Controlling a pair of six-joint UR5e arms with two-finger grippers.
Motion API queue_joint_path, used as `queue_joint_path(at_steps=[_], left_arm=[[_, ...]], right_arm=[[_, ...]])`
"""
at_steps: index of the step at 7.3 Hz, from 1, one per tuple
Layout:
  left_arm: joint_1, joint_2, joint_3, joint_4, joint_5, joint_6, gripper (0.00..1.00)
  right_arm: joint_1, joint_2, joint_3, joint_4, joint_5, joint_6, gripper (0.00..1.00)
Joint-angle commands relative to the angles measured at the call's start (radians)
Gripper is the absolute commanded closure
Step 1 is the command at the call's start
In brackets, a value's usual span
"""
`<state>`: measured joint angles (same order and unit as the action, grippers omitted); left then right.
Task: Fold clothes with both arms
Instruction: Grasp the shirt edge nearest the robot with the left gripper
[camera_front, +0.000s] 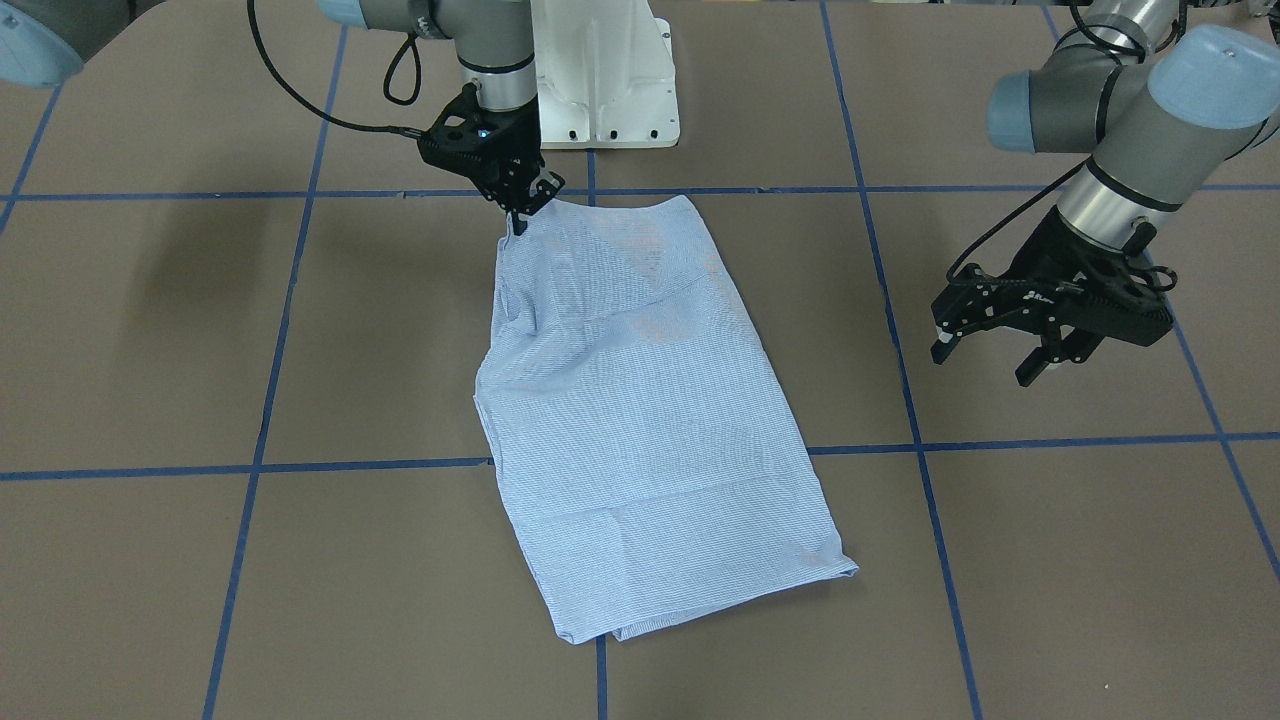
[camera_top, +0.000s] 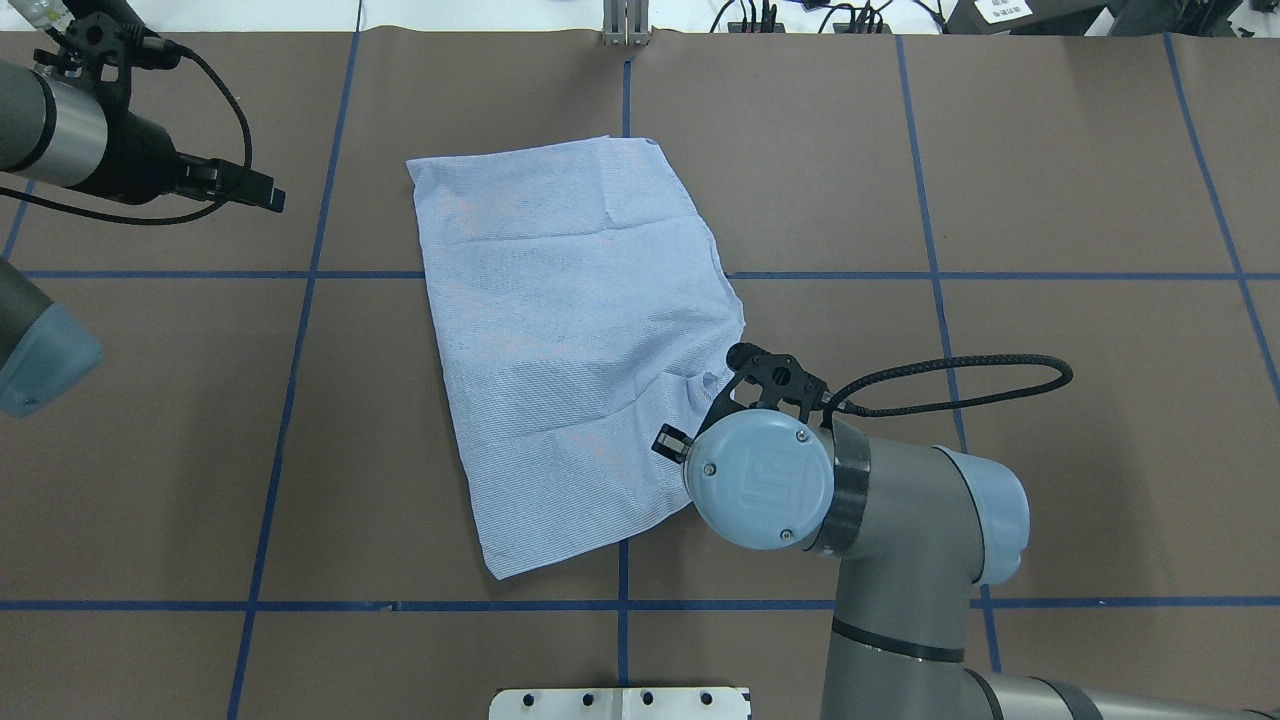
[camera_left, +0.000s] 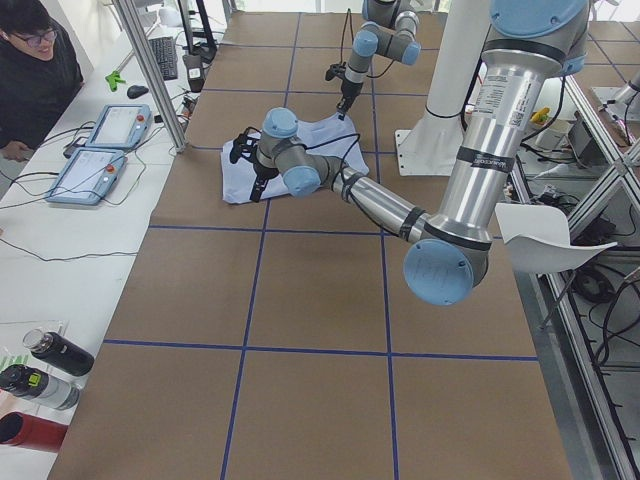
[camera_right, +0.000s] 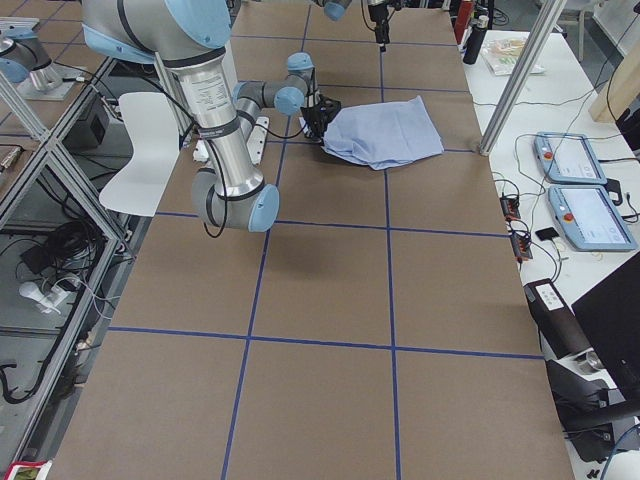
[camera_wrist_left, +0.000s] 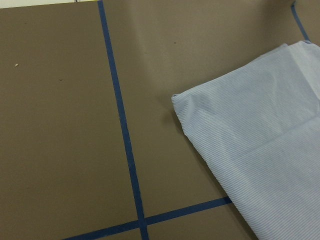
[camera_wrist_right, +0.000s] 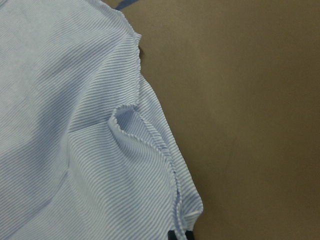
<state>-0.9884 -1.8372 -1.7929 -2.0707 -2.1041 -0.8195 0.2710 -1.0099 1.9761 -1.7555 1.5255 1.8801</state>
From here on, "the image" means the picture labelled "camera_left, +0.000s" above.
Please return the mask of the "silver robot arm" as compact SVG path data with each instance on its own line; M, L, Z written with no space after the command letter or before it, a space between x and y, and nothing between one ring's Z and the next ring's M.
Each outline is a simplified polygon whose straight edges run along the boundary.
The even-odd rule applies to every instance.
M354 36L348 60L332 64L325 74L327 81L341 80L340 120L360 95L375 55L414 65L421 52L416 40L420 20L410 1L364 1L362 17L365 23Z
M326 187L373 223L406 240L403 272L413 293L434 305L464 300L484 278L490 219L543 84L584 63L586 1L455 1L447 15L423 117L400 132L399 154L418 174L448 179L438 211L428 214L299 138L285 108L270 110L257 139L239 137L232 158L247 159L258 201L281 178L304 197Z

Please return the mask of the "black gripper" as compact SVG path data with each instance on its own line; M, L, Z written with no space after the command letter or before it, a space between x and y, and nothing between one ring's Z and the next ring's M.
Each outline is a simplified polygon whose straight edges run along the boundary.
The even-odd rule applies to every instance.
M338 118L343 120L347 112L351 109L353 103L360 95L363 84L361 82L352 82L343 79L341 84L341 100L336 106Z
M259 149L251 156L256 180L252 186L250 200L259 202L268 185L268 182L278 176L278 169L272 165L270 158L265 157Z

